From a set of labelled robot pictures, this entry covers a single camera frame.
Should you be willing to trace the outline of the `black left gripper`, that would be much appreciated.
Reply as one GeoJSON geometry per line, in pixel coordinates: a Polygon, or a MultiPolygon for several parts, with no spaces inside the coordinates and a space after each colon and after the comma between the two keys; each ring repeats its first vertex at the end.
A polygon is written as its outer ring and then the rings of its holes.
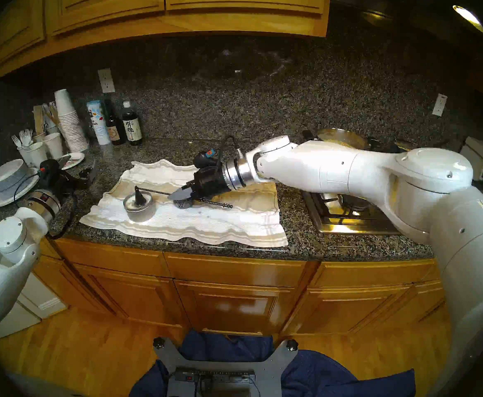
{"type": "MultiPolygon", "coordinates": [[[[59,165],[66,165],[71,159],[70,154],[66,154],[58,159],[59,165]]],[[[75,191],[86,189],[86,182],[93,182],[97,175],[97,161],[93,160],[91,166],[84,169],[84,179],[75,178],[66,171],[58,171],[50,181],[50,191],[56,196],[70,195],[75,191]]]]}

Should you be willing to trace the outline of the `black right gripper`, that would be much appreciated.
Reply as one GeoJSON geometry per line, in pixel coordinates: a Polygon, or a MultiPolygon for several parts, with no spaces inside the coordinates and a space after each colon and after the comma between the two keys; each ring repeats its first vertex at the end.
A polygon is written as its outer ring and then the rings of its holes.
{"type": "Polygon", "coordinates": [[[176,189],[169,195],[169,200],[208,199],[231,191],[224,175],[223,165],[198,169],[193,174],[193,180],[189,185],[176,189]]]}

